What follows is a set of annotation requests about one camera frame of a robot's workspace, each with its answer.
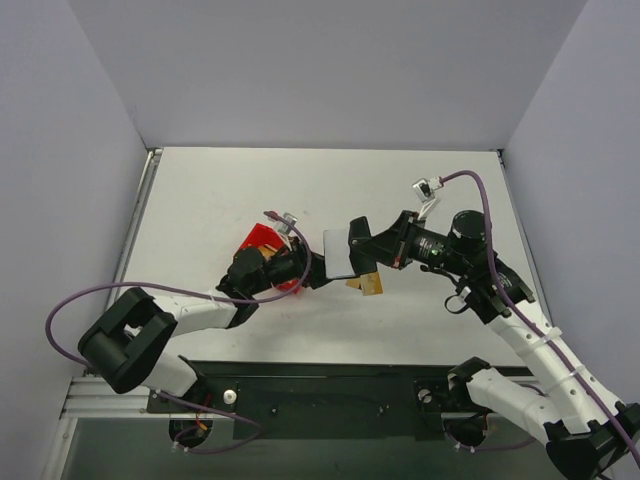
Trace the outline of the gold card stripe up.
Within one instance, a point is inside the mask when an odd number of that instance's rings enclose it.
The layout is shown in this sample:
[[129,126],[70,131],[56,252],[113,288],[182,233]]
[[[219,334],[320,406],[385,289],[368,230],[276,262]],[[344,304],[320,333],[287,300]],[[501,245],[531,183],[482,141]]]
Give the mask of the gold card stripe up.
[[362,280],[360,277],[356,277],[356,278],[351,278],[351,279],[347,279],[345,282],[345,285],[349,288],[354,288],[354,289],[358,289],[358,290],[362,290],[363,286],[362,286]]

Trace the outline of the red plastic bin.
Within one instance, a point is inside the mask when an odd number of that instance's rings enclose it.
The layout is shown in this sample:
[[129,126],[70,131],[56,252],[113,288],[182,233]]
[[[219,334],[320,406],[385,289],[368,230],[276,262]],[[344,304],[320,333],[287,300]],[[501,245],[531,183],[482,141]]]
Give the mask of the red plastic bin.
[[[258,250],[262,244],[277,247],[279,252],[266,260]],[[298,294],[305,287],[298,277],[299,266],[292,254],[294,244],[304,245],[299,237],[292,237],[287,247],[269,226],[256,223],[234,254],[227,271],[230,286],[247,298],[271,288],[279,291],[278,298]]]

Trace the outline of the gold card front up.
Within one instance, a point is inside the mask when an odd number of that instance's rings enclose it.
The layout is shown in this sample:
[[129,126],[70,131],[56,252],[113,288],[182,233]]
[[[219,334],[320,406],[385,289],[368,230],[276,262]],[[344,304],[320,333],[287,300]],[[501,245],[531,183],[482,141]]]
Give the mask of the gold card front up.
[[359,289],[364,296],[380,295],[384,293],[380,274],[371,272],[359,277]]

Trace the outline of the black card holder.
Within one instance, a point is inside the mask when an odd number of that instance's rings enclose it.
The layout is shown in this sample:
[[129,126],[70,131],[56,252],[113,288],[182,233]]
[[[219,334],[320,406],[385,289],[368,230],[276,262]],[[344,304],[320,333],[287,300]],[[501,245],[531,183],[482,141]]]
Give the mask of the black card holder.
[[357,246],[371,239],[365,216],[353,219],[347,228],[323,232],[325,274],[329,280],[353,279],[375,273],[377,263]]

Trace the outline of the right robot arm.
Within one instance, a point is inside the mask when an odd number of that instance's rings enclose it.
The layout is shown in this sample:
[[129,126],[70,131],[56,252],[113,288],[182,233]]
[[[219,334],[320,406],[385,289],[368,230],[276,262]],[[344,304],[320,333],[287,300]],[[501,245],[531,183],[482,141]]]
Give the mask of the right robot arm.
[[403,211],[387,230],[359,245],[376,262],[401,270],[456,277],[456,295],[501,337],[535,377],[542,395],[474,357],[449,374],[449,402],[486,407],[540,442],[567,479],[595,479],[639,439],[639,406],[624,403],[586,368],[559,328],[545,317],[532,290],[489,249],[482,213],[456,214],[446,235]]

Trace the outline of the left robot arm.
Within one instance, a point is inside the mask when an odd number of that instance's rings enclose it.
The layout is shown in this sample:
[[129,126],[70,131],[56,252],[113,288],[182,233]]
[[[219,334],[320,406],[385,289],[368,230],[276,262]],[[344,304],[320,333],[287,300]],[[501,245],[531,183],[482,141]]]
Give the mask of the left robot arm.
[[127,289],[81,337],[81,356],[118,394],[138,386],[161,390],[181,410],[200,408],[206,388],[194,367],[170,354],[171,338],[244,324],[258,309],[257,294],[291,282],[295,288],[326,285],[324,257],[294,240],[266,258],[256,247],[239,250],[216,290],[219,300],[152,296]]

